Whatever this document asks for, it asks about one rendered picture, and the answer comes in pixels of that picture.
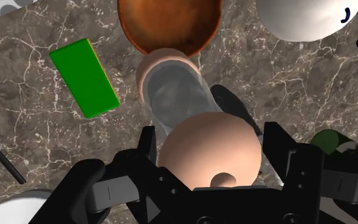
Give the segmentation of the brown wooden bowl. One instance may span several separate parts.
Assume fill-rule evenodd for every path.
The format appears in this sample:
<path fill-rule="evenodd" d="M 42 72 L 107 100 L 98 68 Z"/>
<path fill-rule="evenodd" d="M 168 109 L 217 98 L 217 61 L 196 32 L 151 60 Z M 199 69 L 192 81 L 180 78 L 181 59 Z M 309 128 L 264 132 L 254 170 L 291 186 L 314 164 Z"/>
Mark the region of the brown wooden bowl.
<path fill-rule="evenodd" d="M 127 39 L 144 55 L 173 48 L 188 57 L 210 42 L 221 20 L 223 0 L 117 0 Z"/>

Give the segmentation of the white round dish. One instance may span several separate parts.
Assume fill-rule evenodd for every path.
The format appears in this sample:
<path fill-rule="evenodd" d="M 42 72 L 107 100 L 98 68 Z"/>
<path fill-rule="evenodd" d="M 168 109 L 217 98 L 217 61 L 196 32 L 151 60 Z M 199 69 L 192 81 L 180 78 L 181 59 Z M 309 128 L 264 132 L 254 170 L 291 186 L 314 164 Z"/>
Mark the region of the white round dish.
<path fill-rule="evenodd" d="M 29 190 L 0 203 L 0 224 L 28 224 L 51 193 L 48 189 Z"/>

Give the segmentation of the dark green round object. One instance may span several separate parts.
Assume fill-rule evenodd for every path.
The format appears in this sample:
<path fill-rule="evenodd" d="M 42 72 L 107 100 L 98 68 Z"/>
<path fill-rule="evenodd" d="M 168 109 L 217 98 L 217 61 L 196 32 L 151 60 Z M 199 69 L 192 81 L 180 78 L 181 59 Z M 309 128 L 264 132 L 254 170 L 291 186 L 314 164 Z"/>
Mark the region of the dark green round object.
<path fill-rule="evenodd" d="M 333 129 L 324 129 L 316 133 L 310 143 L 319 147 L 327 155 L 337 155 L 347 150 L 358 150 L 356 141 Z"/>

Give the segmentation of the peach capped clear grey jar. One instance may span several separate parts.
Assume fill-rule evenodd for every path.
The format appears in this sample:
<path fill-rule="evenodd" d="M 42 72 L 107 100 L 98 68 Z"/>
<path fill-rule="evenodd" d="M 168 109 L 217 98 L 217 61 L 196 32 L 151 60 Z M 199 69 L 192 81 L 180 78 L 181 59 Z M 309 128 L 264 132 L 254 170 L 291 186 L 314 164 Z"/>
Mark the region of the peach capped clear grey jar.
<path fill-rule="evenodd" d="M 158 166 L 189 189 L 251 186 L 261 167 L 261 143 L 242 118 L 216 103 L 198 68 L 182 52 L 162 48 L 139 64 L 141 101 L 162 135 Z"/>

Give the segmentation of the green flat box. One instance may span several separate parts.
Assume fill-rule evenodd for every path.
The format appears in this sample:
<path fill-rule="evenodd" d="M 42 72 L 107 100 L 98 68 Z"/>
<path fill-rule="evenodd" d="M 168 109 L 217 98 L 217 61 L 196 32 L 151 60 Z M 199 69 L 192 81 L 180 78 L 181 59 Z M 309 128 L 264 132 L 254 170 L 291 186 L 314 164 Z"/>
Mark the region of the green flat box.
<path fill-rule="evenodd" d="M 86 118 L 120 105 L 89 39 L 54 50 L 49 56 Z"/>

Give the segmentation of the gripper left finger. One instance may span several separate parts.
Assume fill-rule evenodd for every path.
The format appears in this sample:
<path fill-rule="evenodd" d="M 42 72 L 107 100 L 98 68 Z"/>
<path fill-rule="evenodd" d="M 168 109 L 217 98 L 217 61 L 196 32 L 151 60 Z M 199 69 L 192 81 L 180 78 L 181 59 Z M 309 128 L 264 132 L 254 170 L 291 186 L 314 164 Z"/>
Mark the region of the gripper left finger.
<path fill-rule="evenodd" d="M 29 224 L 102 224 L 111 207 L 127 204 L 139 224 L 195 224 L 191 190 L 150 160 L 155 129 L 144 127 L 136 149 L 106 165 L 77 162 Z"/>

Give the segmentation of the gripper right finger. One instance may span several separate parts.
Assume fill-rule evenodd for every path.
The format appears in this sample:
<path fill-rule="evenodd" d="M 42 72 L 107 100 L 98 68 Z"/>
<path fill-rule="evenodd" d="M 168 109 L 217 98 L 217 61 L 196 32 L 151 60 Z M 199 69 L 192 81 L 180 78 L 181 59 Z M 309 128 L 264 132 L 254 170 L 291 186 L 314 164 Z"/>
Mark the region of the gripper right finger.
<path fill-rule="evenodd" d="M 263 152 L 283 181 L 281 191 L 269 189 L 272 210 L 265 224 L 338 224 L 320 210 L 320 198 L 358 221 L 358 150 L 325 154 L 312 144 L 297 143 L 278 123 L 266 122 Z"/>

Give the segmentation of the black pen white tip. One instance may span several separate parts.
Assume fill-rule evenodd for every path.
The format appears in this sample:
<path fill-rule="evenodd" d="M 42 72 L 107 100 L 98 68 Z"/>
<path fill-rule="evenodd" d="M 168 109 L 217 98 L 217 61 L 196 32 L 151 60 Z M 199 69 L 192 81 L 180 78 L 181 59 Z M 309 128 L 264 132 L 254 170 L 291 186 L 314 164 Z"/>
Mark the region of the black pen white tip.
<path fill-rule="evenodd" d="M 24 185 L 26 183 L 25 178 L 19 173 L 15 166 L 6 158 L 3 152 L 0 150 L 0 163 L 6 168 L 6 170 L 15 178 L 15 180 Z"/>

